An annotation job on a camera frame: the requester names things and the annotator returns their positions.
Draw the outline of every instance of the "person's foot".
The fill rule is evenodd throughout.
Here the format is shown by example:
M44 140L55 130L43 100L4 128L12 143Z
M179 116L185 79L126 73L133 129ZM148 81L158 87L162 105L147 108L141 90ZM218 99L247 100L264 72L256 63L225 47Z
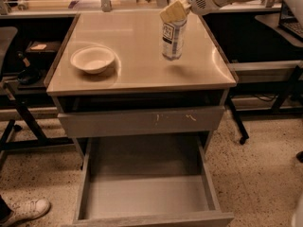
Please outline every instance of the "person's foot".
M46 199L31 200L14 203L11 207L11 214L4 222L0 222L0 227L9 227L21 220L32 220L42 217L50 208L50 202Z

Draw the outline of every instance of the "speckled terrazzo floor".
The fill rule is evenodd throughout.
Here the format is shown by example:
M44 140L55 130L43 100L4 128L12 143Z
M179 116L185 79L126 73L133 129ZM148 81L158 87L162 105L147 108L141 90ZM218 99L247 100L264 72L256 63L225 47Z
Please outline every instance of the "speckled terrazzo floor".
M48 136L64 135L58 120L41 119ZM0 131L7 122L0 122ZM206 159L224 212L233 212L229 227L289 227L303 192L303 119L244 121L250 139L244 146L227 112L214 133ZM32 135L27 127L16 139ZM15 226L60 226L71 223L80 186L80 156L73 147L10 151L2 157L0 193L7 203L48 198L49 213Z

